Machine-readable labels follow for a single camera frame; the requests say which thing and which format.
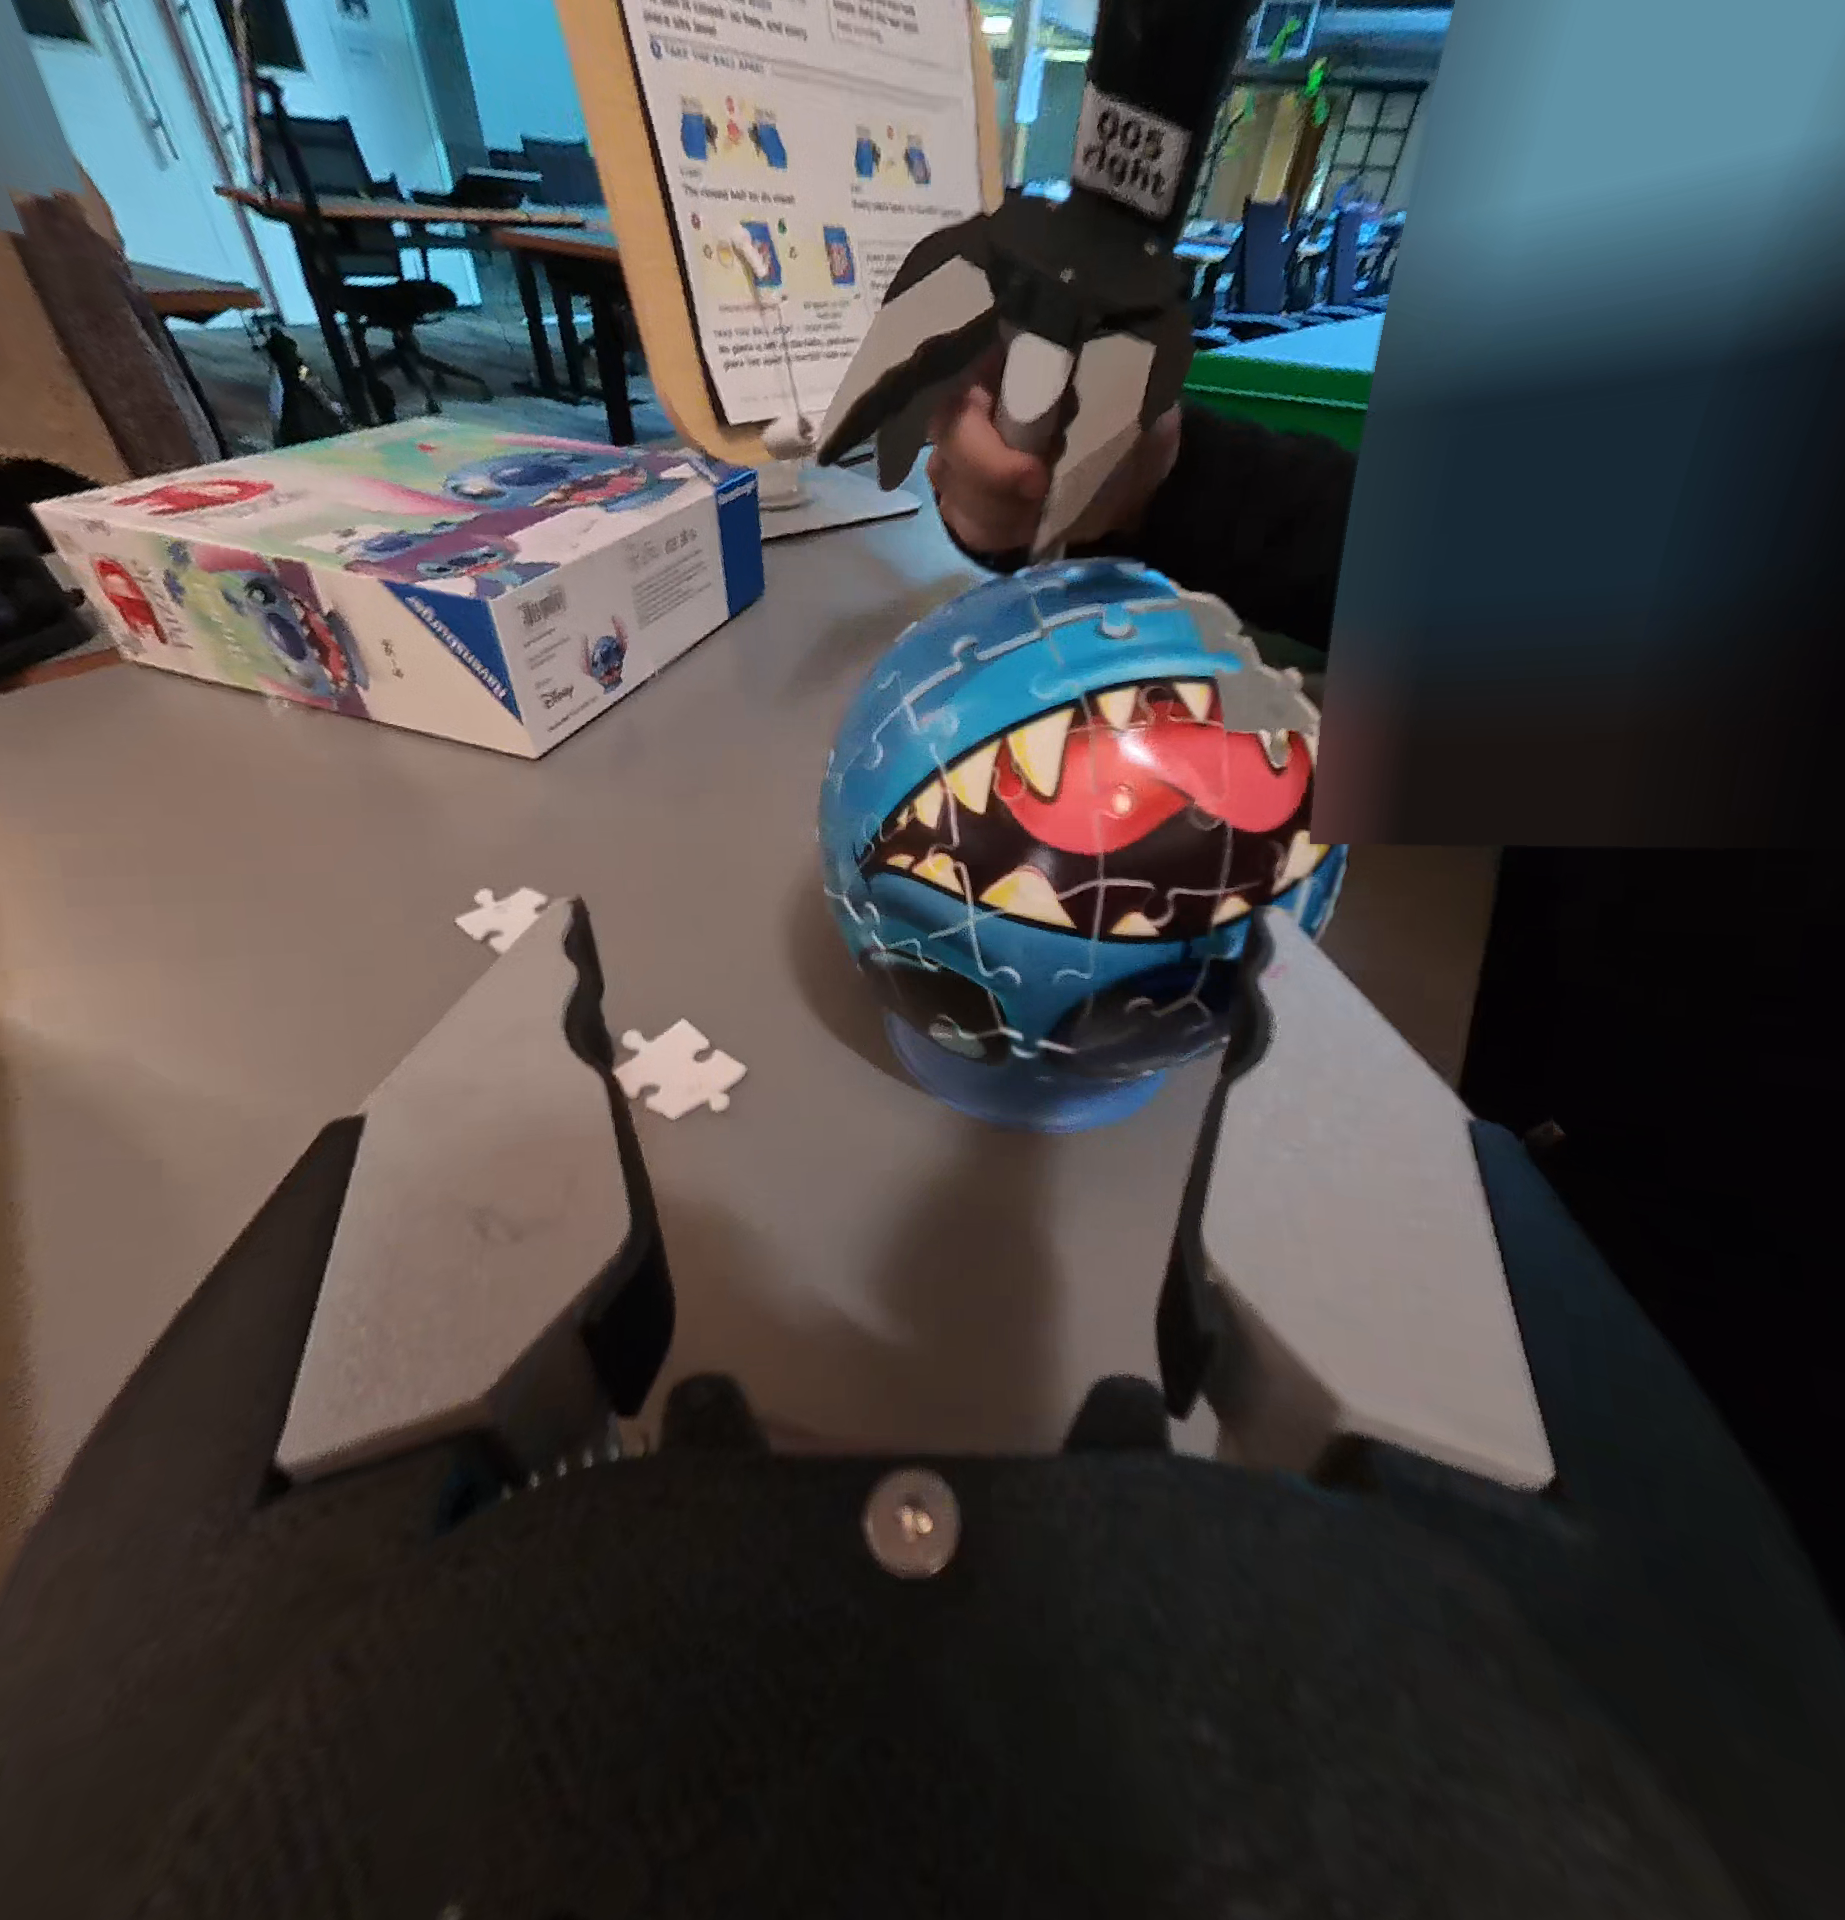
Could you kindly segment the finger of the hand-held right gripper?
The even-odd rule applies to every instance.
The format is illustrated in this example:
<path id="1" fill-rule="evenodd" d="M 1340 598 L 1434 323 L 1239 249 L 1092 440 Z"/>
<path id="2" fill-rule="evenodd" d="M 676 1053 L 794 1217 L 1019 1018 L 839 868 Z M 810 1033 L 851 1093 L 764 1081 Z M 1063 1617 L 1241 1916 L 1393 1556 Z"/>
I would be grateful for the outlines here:
<path id="1" fill-rule="evenodd" d="M 1080 348 L 1032 557 L 1052 559 L 1125 528 L 1178 437 L 1182 356 L 1133 332 Z"/>
<path id="2" fill-rule="evenodd" d="M 988 222 L 941 227 L 908 250 L 830 399 L 819 465 L 871 440 L 885 491 L 912 470 L 936 408 L 996 341 L 992 254 Z"/>

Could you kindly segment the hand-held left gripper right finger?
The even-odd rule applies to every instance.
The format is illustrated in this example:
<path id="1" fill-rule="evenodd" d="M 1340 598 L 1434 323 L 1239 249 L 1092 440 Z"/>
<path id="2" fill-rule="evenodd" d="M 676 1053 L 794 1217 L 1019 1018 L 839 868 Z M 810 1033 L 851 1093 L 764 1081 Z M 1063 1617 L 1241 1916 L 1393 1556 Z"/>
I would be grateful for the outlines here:
<path id="1" fill-rule="evenodd" d="M 1471 1114 L 1286 912 L 1245 945 L 1155 1351 L 1224 1466 L 1319 1475 L 1373 1444 L 1557 1475 Z"/>

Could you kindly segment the blue puzzle ball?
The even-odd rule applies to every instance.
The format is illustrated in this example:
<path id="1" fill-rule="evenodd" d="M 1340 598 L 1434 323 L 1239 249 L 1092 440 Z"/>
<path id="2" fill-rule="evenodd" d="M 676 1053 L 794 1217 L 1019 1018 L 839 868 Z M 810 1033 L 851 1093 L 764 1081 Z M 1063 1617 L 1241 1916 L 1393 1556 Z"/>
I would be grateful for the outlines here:
<path id="1" fill-rule="evenodd" d="M 908 626 L 836 733 L 826 899 L 897 1041 L 965 1079 L 1147 1086 L 1229 1034 L 1260 909 L 1319 935 L 1320 710 L 1218 596 L 1033 564 Z"/>

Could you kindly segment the person's right forearm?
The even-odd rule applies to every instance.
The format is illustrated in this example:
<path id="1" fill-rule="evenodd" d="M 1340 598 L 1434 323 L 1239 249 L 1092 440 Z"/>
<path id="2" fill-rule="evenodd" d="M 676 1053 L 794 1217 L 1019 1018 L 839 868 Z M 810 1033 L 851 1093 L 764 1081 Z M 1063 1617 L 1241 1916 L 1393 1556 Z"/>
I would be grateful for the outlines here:
<path id="1" fill-rule="evenodd" d="M 1325 657 L 1359 456 L 1326 434 L 1193 405 L 1157 419 L 1155 434 L 1172 456 L 1127 526 L 1125 554 Z"/>

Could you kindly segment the blue ball stand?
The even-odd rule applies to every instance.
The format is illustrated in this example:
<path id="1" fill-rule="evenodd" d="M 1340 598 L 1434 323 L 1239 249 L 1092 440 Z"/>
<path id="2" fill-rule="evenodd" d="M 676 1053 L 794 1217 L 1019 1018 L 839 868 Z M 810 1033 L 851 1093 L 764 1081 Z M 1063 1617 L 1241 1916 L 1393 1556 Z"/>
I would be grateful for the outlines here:
<path id="1" fill-rule="evenodd" d="M 888 1010 L 885 1036 L 900 1067 L 941 1106 L 984 1124 L 1040 1133 L 1088 1133 L 1137 1115 L 1175 1078 L 1175 1068 L 1127 1079 L 1094 1079 L 1007 1055 L 987 1065 L 929 1038 Z"/>

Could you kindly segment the colourful puzzle box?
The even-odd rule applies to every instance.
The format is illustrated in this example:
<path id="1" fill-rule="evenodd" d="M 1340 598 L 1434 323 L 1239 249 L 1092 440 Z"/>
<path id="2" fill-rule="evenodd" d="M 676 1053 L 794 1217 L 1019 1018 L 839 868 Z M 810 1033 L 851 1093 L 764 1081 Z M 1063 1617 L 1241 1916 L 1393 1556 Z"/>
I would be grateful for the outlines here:
<path id="1" fill-rule="evenodd" d="M 751 467 L 407 419 L 35 508 L 121 653 L 538 761 L 766 586 Z"/>

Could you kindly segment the person's right hand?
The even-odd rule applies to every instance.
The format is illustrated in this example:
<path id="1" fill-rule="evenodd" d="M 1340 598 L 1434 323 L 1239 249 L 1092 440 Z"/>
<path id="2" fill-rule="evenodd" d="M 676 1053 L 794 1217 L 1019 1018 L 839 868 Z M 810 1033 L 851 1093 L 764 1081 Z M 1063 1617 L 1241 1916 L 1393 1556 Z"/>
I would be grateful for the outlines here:
<path id="1" fill-rule="evenodd" d="M 984 362 L 935 408 L 929 480 L 946 530 L 988 569 L 1010 569 L 1032 549 L 1052 465 L 1005 443 L 995 426 L 1002 373 Z M 1155 419 L 1103 493 L 1073 524 L 1067 551 L 1133 553 L 1153 495 L 1178 456 L 1184 414 Z"/>

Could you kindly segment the instruction sign board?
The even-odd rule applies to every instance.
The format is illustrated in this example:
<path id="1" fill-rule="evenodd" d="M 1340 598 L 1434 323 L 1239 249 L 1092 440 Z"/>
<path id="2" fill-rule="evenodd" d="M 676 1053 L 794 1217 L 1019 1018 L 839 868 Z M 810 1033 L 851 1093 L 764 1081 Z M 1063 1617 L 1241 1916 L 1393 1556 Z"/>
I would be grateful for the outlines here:
<path id="1" fill-rule="evenodd" d="M 816 429 L 929 230 L 999 203 L 966 2 L 563 2 L 607 229 L 676 432 L 762 482 L 766 540 L 917 509 Z"/>

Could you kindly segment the green bin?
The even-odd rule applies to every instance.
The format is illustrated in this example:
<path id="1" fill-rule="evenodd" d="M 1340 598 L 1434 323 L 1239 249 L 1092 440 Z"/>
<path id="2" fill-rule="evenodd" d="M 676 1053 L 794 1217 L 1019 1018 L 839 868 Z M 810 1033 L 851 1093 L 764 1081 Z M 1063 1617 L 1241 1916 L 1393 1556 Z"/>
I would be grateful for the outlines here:
<path id="1" fill-rule="evenodd" d="M 1226 419 L 1359 450 L 1383 326 L 1383 314 L 1359 314 L 1203 348 L 1182 396 Z"/>

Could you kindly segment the wooden table with black legs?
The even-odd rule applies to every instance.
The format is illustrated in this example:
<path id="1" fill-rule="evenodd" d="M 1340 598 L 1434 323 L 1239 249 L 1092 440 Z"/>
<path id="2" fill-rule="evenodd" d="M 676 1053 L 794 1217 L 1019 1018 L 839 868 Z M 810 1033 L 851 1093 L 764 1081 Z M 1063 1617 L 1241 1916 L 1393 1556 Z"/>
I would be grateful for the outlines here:
<path id="1" fill-rule="evenodd" d="M 428 203 L 391 196 L 264 195 L 216 185 L 215 192 L 266 220 L 285 225 L 299 252 L 313 310 L 331 353 L 345 416 L 356 426 L 388 418 L 376 406 L 359 348 L 344 334 L 334 308 L 334 227 L 388 227 L 394 242 L 474 245 L 485 240 L 512 254 L 525 306 L 534 381 L 524 389 L 569 405 L 603 405 L 612 438 L 631 445 L 636 419 L 629 393 L 623 321 L 633 318 L 621 252 L 578 210 Z"/>

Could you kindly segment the black office chair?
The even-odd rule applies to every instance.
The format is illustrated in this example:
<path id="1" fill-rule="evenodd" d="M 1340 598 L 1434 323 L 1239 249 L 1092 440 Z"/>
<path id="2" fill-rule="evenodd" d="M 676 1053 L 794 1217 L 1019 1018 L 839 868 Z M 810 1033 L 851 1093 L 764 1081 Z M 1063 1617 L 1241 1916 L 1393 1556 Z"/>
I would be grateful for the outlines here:
<path id="1" fill-rule="evenodd" d="M 376 418 L 396 418 L 396 401 L 368 339 L 379 332 L 388 359 L 421 393 L 428 416 L 439 414 L 436 387 L 449 379 L 478 383 L 476 374 L 438 359 L 421 345 L 421 328 L 458 308 L 451 285 L 428 269 L 406 269 L 406 245 L 394 220 L 342 220 L 334 201 L 401 199 L 394 178 L 368 174 L 360 140 L 348 120 L 293 116 L 275 83 L 259 90 L 257 130 L 266 184 L 275 196 L 317 211 L 293 227 L 293 240 L 311 291 L 344 326 Z"/>

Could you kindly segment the dark bag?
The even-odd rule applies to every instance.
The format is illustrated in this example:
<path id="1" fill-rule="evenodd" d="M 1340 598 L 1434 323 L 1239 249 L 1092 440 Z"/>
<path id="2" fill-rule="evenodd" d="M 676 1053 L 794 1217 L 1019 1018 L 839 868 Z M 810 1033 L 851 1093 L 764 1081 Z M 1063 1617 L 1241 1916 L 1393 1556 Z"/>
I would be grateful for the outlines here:
<path id="1" fill-rule="evenodd" d="M 271 365 L 271 443 L 276 450 L 334 438 L 351 431 L 338 401 L 304 364 L 299 343 L 282 323 L 266 323 L 262 351 Z"/>

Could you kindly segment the black device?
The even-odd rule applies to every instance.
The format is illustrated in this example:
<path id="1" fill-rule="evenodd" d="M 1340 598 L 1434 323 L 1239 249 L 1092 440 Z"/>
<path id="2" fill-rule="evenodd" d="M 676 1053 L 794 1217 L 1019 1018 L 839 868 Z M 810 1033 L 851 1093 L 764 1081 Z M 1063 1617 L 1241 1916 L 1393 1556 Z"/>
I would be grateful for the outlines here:
<path id="1" fill-rule="evenodd" d="M 82 588 L 63 584 L 21 530 L 0 524 L 0 690 L 97 635 Z"/>

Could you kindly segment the grey knit cloth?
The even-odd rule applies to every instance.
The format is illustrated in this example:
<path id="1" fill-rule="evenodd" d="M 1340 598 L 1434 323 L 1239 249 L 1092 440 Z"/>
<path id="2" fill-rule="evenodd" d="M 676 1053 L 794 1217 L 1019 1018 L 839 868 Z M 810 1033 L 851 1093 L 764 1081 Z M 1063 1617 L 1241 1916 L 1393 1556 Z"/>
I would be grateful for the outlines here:
<path id="1" fill-rule="evenodd" d="M 231 445 L 121 240 L 84 195 L 15 195 L 15 240 L 66 359 L 129 475 L 201 467 Z"/>

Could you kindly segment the beige cloth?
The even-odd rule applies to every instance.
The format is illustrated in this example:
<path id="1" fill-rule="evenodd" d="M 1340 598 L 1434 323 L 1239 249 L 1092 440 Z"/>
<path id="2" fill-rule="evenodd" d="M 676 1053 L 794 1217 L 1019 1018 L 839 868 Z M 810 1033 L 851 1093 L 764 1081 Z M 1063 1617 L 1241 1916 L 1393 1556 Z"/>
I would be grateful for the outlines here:
<path id="1" fill-rule="evenodd" d="M 0 462 L 44 461 L 89 485 L 127 477 L 121 447 L 73 370 L 21 263 L 0 229 Z"/>

